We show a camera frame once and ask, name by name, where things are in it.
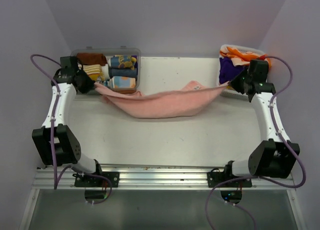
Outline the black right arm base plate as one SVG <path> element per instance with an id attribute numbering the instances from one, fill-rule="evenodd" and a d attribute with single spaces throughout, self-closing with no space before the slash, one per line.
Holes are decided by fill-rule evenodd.
<path id="1" fill-rule="evenodd" d="M 233 176 L 230 173 L 227 173 L 225 170 L 219 168 L 213 168 L 211 171 L 206 173 L 207 176 L 207 184 L 209 188 L 213 188 L 217 186 L 219 183 L 237 179 L 237 176 Z M 249 180 L 235 180 L 233 182 L 227 182 L 226 184 L 222 185 L 221 187 L 225 188 L 250 188 L 252 187 L 252 181 Z"/>

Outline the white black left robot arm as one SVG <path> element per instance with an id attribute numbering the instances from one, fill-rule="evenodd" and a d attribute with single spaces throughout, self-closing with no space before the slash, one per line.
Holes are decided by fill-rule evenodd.
<path id="1" fill-rule="evenodd" d="M 70 165 L 87 173 L 86 180 L 99 186 L 104 180 L 99 162 L 82 153 L 80 142 L 69 127 L 69 112 L 77 93 L 88 93 L 94 81 L 75 56 L 61 57 L 59 69 L 50 77 L 52 99 L 42 126 L 32 131 L 32 139 L 45 166 Z"/>

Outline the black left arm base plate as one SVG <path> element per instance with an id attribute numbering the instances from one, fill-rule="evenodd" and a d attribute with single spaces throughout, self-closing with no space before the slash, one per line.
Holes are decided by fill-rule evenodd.
<path id="1" fill-rule="evenodd" d="M 100 177 L 91 177 L 87 175 L 80 175 L 78 173 L 74 173 L 72 176 L 75 178 L 75 187 L 105 187 L 110 185 L 106 180 Z M 118 187 L 120 180 L 119 172 L 104 171 L 102 172 L 102 176 L 111 182 L 112 187 Z"/>

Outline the pink terry towel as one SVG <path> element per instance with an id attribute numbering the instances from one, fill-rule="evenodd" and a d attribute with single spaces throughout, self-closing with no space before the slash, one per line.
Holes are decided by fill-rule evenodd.
<path id="1" fill-rule="evenodd" d="M 194 116 L 207 107 L 227 87 L 206 87 L 197 81 L 190 81 L 181 90 L 165 91 L 144 95 L 140 91 L 121 94 L 96 83 L 95 90 L 103 99 L 135 118 L 161 119 Z"/>

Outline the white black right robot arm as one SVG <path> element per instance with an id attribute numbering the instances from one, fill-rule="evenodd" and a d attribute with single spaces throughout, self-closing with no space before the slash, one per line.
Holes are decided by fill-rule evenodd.
<path id="1" fill-rule="evenodd" d="M 251 60 L 229 86 L 246 94 L 257 117 L 260 144 L 246 160 L 230 161 L 230 169 L 223 173 L 228 186 L 236 185 L 241 176 L 287 178 L 300 153 L 298 144 L 287 135 L 277 109 L 276 89 L 267 82 L 269 64 L 266 60 Z"/>

